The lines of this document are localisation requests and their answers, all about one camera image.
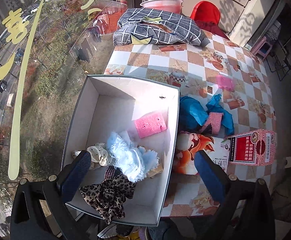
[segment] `pink plastic basin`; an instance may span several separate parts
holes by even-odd
[[[152,0],[140,3],[144,8],[152,8],[172,13],[181,13],[183,0]]]

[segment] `white car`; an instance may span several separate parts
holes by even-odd
[[[35,13],[37,10],[38,10],[38,7],[34,7],[34,8],[31,10],[31,13]]]
[[[31,15],[27,15],[26,17],[23,18],[22,23],[25,23],[27,20],[31,19]]]

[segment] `leopard print scrunchie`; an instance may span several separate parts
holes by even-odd
[[[105,179],[101,184],[80,187],[79,190],[84,200],[110,224],[114,217],[125,217],[123,203],[126,198],[133,198],[135,185],[121,173],[113,179]]]

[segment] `checkered tablecloth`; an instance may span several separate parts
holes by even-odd
[[[116,46],[105,74],[133,75],[178,86],[181,96],[195,98],[205,109],[214,94],[221,94],[221,105],[232,114],[235,134],[260,128],[276,132],[276,117],[263,63],[231,41],[205,33],[210,39],[205,48],[188,44]],[[232,77],[234,92],[218,88],[216,76],[219,73]],[[259,167],[229,163],[227,173],[247,181],[263,178],[271,192],[276,166],[276,161]],[[200,176],[171,173],[162,216],[213,214],[218,206]]]

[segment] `plaid cushion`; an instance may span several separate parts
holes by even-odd
[[[145,23],[162,25],[169,29]],[[114,45],[132,44],[131,35],[139,40],[151,38],[148,44],[173,44],[178,41],[191,45],[200,45],[207,38],[205,33],[187,16],[151,8],[128,9],[119,19],[119,30],[113,34]]]

